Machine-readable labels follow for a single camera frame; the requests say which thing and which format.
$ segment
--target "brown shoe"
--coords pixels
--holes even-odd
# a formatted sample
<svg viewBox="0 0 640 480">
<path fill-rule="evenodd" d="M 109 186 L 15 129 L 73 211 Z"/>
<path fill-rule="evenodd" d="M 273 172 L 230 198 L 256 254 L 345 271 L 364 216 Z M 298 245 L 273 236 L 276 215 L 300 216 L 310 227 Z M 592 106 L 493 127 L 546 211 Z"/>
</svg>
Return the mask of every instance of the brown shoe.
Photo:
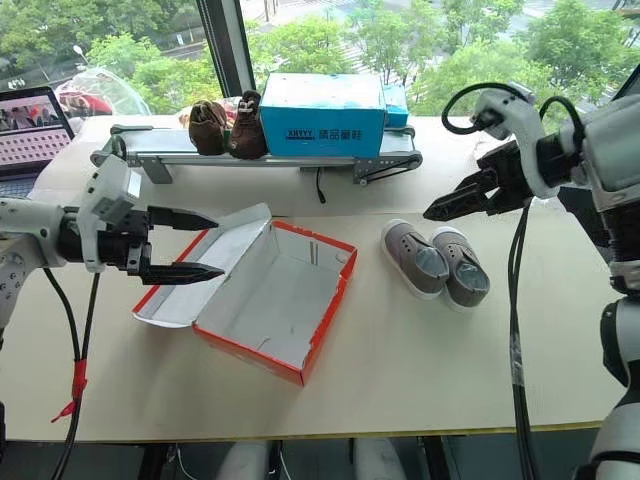
<svg viewBox="0 0 640 480">
<path fill-rule="evenodd" d="M 238 116 L 229 138 L 229 153 L 236 158 L 255 160 L 269 151 L 258 118 L 260 99 L 258 92 L 247 90 L 238 104 Z"/>
<path fill-rule="evenodd" d="M 224 153 L 224 129 L 227 114 L 222 105 L 201 100 L 191 109 L 189 138 L 200 155 Z"/>
</svg>

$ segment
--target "window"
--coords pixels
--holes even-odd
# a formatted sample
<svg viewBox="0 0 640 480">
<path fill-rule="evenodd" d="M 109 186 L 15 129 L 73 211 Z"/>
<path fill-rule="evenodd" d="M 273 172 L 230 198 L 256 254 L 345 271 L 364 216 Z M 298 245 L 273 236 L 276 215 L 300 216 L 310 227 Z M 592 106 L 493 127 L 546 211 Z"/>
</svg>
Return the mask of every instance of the window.
<svg viewBox="0 0 640 480">
<path fill-rule="evenodd" d="M 0 0 L 0 91 L 39 85 L 71 116 L 222 96 L 196 0 Z"/>
<path fill-rule="evenodd" d="M 516 82 L 539 101 L 562 94 L 585 112 L 640 63 L 639 0 L 240 4 L 258 87 L 273 71 L 377 73 L 405 85 L 415 115 L 440 115 L 453 93 L 481 81 Z M 452 114 L 467 115 L 476 98 Z"/>
</svg>

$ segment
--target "beige table surface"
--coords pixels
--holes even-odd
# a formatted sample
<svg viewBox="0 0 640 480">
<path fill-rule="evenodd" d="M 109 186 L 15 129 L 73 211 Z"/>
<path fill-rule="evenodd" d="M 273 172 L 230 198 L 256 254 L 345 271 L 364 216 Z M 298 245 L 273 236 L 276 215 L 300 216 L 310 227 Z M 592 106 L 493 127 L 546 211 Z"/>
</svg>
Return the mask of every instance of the beige table surface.
<svg viewBox="0 0 640 480">
<path fill-rule="evenodd" d="M 70 202 L 94 171 L 88 155 L 113 119 L 96 119 L 39 178 L 33 197 Z M 170 125 L 170 117 L 155 122 Z M 327 205 L 295 169 L 184 167 L 174 185 L 143 184 L 144 202 L 217 215 L 269 203 L 288 221 L 358 247 L 352 283 L 309 384 L 298 387 L 217 351 L 190 329 L 143 324 L 130 310 L 147 287 L 108 269 L 95 314 L 78 440 L 162 441 L 249 437 L 502 431 L 514 425 L 508 357 L 506 257 L 517 213 L 470 215 L 463 230 L 492 281 L 471 315 L 413 297 L 380 254 L 383 225 L 419 213 L 473 171 L 478 137 L 450 137 L 415 119 L 425 156 L 417 171 L 352 185 L 326 175 Z M 158 229 L 154 260 L 171 261 L 192 233 Z M 80 323 L 91 276 L 55 271 Z M 608 271 L 574 218 L 537 203 L 522 264 L 520 317 L 532 423 L 576 428 L 601 421 L 622 388 L 601 365 L 602 307 L 616 298 Z M 27 281 L 0 353 L 0 399 L 11 439 L 60 440 L 49 423 L 69 401 L 71 343 L 64 312 L 42 272 Z"/>
</svg>

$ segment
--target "open shoe box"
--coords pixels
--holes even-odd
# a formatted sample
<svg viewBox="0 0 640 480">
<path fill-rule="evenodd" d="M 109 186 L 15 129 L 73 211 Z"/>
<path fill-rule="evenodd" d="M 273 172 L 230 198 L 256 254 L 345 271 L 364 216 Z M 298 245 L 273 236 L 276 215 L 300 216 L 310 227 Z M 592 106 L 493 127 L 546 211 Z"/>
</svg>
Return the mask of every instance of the open shoe box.
<svg viewBox="0 0 640 480">
<path fill-rule="evenodd" d="M 191 285 L 155 286 L 133 315 L 189 325 L 212 345 L 303 385 L 342 301 L 356 248 L 272 221 L 265 204 L 218 220 L 178 258 L 226 273 Z"/>
</svg>

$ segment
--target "shoe box lid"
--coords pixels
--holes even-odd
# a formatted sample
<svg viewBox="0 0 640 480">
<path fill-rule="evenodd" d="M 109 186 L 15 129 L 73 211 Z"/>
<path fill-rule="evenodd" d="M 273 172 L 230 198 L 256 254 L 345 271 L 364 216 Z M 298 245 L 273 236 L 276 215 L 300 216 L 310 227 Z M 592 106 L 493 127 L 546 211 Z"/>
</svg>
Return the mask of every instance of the shoe box lid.
<svg viewBox="0 0 640 480">
<path fill-rule="evenodd" d="M 277 156 L 377 157 L 385 115 L 376 75 L 273 73 L 260 103 Z"/>
</svg>

